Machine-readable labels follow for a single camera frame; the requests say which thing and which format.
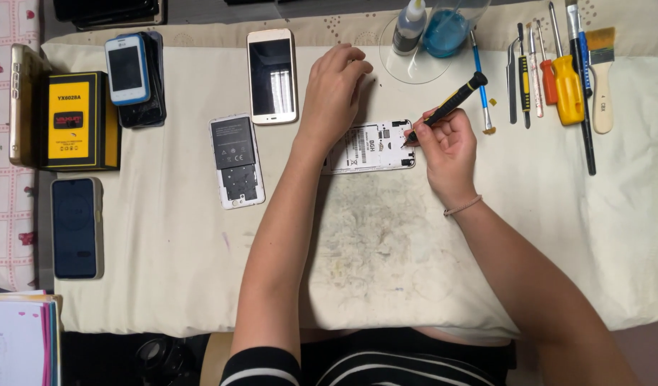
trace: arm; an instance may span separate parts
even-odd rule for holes
[[[243,272],[231,355],[278,347],[300,362],[298,291],[308,255],[319,172],[358,109],[365,54],[341,44],[310,70],[289,161],[265,211]]]
[[[421,119],[414,126],[444,206],[470,202],[477,140],[465,112],[455,110],[433,130]],[[505,311],[538,347],[547,385],[639,385],[589,301],[543,253],[483,201],[453,216]]]

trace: bracelet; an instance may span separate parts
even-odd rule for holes
[[[444,211],[444,216],[450,216],[453,213],[457,213],[457,212],[460,212],[461,210],[467,209],[467,208],[471,207],[472,205],[476,204],[480,200],[481,200],[481,194],[479,194],[479,196],[475,197],[472,201],[470,201],[469,203],[466,203],[465,205],[463,205],[461,207],[457,207],[455,209],[445,210]]]

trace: notebook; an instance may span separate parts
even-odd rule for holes
[[[0,386],[57,386],[59,303],[56,295],[0,294]]]

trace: hand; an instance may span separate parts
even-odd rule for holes
[[[364,52],[342,43],[317,59],[310,70],[296,141],[321,152],[322,159],[358,112],[360,85],[365,74],[372,72],[372,65],[364,59]]]
[[[472,175],[477,159],[477,138],[470,119],[462,109],[441,118],[432,127],[424,120],[434,110],[425,112],[413,125],[419,145],[427,157],[429,185],[447,209],[463,206],[477,196]],[[411,130],[405,132],[407,137]]]

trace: blue liquid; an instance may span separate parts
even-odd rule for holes
[[[455,53],[469,33],[470,23],[461,14],[440,10],[431,16],[422,45],[431,56],[445,58]]]

